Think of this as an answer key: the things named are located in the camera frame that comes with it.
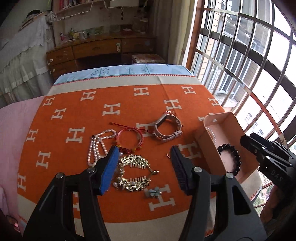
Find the light blue patterned sheet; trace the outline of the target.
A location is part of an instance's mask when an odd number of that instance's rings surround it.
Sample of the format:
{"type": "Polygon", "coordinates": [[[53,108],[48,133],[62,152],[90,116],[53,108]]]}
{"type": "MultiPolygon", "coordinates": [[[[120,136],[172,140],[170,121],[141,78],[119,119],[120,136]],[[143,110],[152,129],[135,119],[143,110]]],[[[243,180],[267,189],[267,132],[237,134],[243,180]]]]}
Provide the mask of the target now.
{"type": "Polygon", "coordinates": [[[132,64],[99,67],[72,73],[58,77],[54,85],[89,78],[103,78],[126,75],[184,75],[192,76],[192,73],[182,65],[168,64],[132,64]]]}

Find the pink bed sheet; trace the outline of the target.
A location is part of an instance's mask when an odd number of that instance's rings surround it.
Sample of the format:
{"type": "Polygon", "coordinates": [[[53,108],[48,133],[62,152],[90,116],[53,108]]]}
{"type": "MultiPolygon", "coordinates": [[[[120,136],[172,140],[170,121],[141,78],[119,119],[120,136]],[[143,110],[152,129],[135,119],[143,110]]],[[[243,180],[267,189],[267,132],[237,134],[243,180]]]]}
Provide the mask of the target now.
{"type": "Polygon", "coordinates": [[[49,179],[46,176],[27,173],[27,192],[21,192],[21,213],[18,213],[17,180],[21,153],[29,128],[44,97],[29,99],[1,109],[1,197],[6,197],[8,213],[18,219],[21,230],[32,214],[49,179]]]}

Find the orange H pattern blanket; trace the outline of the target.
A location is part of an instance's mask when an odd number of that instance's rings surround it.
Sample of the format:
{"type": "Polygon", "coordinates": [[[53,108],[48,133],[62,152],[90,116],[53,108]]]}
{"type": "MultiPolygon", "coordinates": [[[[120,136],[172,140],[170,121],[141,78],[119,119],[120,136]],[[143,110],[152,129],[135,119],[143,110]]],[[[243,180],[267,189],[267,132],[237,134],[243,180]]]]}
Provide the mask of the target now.
{"type": "Polygon", "coordinates": [[[112,240],[177,240],[190,198],[179,189],[166,154],[177,145],[185,157],[207,165],[194,135],[206,115],[223,112],[214,101],[197,78],[180,75],[115,76],[54,85],[42,101],[23,146],[19,215],[24,216],[21,192],[28,190],[28,172],[46,176],[49,183],[58,172],[80,173],[87,168],[93,134],[108,137],[110,129],[135,126],[144,130],[138,153],[160,171],[152,184],[165,192],[161,200],[151,200],[142,191],[109,188],[98,199],[107,231],[112,240]],[[153,122],[168,110],[181,120],[183,134],[162,143],[153,134],[153,122]]]}

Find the gold rhinestone hair comb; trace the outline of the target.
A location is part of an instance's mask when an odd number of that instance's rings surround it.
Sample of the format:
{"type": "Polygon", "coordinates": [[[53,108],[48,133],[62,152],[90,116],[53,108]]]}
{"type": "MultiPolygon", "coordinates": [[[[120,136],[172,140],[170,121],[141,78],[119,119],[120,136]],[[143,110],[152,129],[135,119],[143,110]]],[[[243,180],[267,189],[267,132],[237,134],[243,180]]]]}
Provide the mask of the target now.
{"type": "Polygon", "coordinates": [[[157,174],[159,170],[153,169],[148,159],[129,154],[119,158],[112,185],[117,190],[143,191],[150,185],[152,177],[157,174]]]}

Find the metal window grille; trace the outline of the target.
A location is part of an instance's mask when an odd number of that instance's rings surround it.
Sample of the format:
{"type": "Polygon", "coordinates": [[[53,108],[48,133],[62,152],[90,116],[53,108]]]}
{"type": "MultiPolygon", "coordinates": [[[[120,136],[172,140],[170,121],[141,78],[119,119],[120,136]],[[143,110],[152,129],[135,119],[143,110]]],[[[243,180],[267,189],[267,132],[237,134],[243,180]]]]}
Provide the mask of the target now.
{"type": "Polygon", "coordinates": [[[295,151],[295,30],[275,1],[195,1],[185,63],[246,134],[295,151]]]}

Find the wooden desk with drawers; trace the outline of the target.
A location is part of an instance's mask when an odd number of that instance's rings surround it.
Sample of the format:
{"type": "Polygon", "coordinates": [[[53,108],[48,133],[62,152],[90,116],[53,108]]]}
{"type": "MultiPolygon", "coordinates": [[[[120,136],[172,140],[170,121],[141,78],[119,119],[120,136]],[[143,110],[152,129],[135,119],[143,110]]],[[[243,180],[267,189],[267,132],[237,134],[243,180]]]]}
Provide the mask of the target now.
{"type": "Polygon", "coordinates": [[[153,54],[156,37],[147,34],[103,34],[75,40],[46,53],[54,80],[63,74],[91,68],[132,63],[134,54],[153,54]]]}

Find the patterned box under desk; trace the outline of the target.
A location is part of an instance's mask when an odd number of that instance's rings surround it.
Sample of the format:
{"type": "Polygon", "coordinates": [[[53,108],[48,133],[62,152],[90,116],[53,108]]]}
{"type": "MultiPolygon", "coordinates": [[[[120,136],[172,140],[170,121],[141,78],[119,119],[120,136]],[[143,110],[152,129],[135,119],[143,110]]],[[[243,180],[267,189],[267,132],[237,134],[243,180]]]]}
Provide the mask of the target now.
{"type": "Polygon", "coordinates": [[[132,61],[136,64],[165,63],[165,60],[157,54],[133,54],[132,61]]]}

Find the white mug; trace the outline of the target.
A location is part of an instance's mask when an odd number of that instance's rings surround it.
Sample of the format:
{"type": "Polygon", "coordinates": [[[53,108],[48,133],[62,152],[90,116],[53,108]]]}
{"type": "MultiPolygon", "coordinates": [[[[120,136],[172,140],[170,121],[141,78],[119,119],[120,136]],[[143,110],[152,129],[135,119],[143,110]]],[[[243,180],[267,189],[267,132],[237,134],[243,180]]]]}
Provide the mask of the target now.
{"type": "Polygon", "coordinates": [[[88,38],[88,35],[85,31],[79,32],[79,40],[85,40],[88,38]]]}

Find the wooden bookshelf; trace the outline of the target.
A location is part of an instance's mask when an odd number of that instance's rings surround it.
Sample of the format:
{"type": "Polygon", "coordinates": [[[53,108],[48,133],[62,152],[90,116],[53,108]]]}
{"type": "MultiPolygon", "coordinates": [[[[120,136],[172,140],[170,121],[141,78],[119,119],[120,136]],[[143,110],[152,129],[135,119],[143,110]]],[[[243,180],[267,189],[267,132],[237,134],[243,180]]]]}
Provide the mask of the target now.
{"type": "Polygon", "coordinates": [[[103,33],[130,25],[143,16],[151,1],[52,1],[53,33],[56,44],[72,32],[102,27],[103,33]]]}

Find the white lace covered furniture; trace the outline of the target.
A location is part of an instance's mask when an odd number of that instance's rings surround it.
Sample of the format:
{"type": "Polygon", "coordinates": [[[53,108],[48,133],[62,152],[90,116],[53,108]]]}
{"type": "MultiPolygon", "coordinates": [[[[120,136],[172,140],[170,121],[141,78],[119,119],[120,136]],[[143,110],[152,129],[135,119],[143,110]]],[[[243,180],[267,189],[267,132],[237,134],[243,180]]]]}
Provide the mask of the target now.
{"type": "Polygon", "coordinates": [[[49,92],[53,77],[47,52],[54,47],[50,15],[38,17],[1,46],[1,108],[49,92]]]}

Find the pink jewelry box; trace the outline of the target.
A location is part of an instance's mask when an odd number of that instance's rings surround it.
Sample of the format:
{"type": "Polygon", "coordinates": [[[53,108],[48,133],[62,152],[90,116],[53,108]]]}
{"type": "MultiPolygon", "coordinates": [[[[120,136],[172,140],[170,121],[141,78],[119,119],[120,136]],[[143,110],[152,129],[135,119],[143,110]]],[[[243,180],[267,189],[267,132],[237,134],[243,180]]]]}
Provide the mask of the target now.
{"type": "Polygon", "coordinates": [[[230,150],[218,152],[224,144],[234,146],[241,157],[241,169],[236,179],[243,183],[259,166],[256,158],[240,144],[245,132],[232,112],[209,114],[202,120],[202,128],[196,131],[195,139],[205,157],[209,171],[213,175],[224,175],[237,166],[230,150]]]}

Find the beige curtain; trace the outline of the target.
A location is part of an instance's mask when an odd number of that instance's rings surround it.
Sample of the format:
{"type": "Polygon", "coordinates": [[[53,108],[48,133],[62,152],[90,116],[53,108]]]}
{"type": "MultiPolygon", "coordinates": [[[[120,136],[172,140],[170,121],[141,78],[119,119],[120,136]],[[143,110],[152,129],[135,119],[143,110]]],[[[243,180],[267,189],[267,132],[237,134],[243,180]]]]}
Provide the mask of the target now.
{"type": "Polygon", "coordinates": [[[182,64],[195,8],[195,1],[154,1],[156,52],[166,63],[182,64]]]}

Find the blue flower hair clip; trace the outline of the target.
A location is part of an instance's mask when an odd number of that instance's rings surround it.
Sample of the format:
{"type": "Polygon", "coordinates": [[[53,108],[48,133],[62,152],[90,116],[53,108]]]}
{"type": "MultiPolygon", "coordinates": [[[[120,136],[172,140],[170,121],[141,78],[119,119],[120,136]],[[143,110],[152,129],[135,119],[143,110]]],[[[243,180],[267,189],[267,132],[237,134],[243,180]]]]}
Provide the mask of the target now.
{"type": "Polygon", "coordinates": [[[159,187],[155,187],[152,189],[144,189],[144,194],[147,198],[159,198],[162,195],[161,189],[159,187]]]}

